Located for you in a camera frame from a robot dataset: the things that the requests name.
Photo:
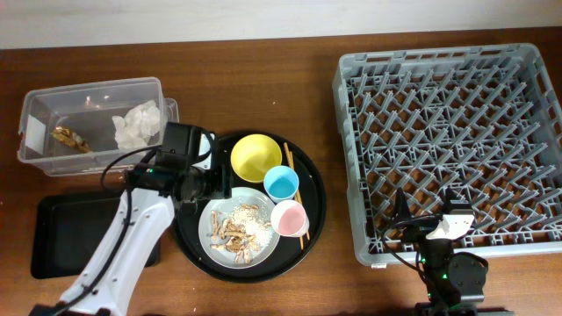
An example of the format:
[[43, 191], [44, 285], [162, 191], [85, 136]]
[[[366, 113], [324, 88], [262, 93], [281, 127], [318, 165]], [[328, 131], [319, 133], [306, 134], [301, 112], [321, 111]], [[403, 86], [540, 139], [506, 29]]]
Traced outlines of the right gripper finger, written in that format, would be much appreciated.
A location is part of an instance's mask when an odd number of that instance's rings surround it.
[[469, 202], [463, 200], [459, 195], [451, 188], [446, 188], [444, 191], [444, 203], [447, 206], [468, 206]]
[[398, 188], [395, 194], [394, 202], [394, 217], [396, 219], [411, 219], [412, 214], [409, 210], [409, 205], [407, 203], [407, 197], [403, 189]]

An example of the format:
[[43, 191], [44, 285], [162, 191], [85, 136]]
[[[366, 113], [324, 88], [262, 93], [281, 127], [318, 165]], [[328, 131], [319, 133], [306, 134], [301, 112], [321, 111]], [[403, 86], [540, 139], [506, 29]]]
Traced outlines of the white napkin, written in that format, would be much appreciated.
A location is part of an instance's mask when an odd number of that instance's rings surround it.
[[146, 147], [160, 131], [161, 113], [155, 100], [149, 100], [135, 106], [125, 117], [113, 116], [112, 122], [118, 149]]

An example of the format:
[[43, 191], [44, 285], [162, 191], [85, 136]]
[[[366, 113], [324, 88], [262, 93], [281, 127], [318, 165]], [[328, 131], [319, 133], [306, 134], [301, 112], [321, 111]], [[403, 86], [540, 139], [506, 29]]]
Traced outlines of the blue cup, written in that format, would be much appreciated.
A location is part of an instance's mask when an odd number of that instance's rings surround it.
[[290, 167], [280, 165], [266, 173], [263, 186], [270, 199], [278, 204], [294, 198], [299, 188], [299, 177]]

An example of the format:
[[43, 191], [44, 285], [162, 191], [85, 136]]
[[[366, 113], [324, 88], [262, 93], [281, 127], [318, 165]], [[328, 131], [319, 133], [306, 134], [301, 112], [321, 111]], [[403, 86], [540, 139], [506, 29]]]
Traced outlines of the pink cup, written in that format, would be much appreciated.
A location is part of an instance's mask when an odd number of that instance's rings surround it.
[[302, 204], [285, 200], [274, 206], [270, 214], [274, 231], [284, 237], [302, 237], [310, 226], [309, 218]]

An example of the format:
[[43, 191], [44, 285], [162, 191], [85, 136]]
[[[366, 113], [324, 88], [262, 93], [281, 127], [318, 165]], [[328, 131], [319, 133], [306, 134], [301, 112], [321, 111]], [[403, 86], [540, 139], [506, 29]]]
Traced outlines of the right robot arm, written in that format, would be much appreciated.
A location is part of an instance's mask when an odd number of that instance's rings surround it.
[[479, 309], [488, 272], [488, 261], [469, 252], [455, 252], [453, 242], [464, 237], [475, 220], [469, 202], [447, 188], [437, 214], [415, 217], [407, 198], [397, 189], [394, 216], [386, 231], [400, 230], [400, 240], [414, 243], [418, 250], [415, 270], [425, 283], [429, 301], [414, 306], [414, 314], [430, 315], [512, 315], [501, 308]]

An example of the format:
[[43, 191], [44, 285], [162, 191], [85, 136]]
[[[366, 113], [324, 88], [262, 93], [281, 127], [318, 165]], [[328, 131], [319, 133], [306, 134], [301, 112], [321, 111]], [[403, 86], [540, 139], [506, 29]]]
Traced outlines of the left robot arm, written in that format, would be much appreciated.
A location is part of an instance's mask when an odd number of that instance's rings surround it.
[[94, 255], [54, 306], [31, 315], [125, 315], [156, 242], [184, 205], [232, 196], [231, 167], [174, 168], [141, 162], [126, 173], [126, 188]]

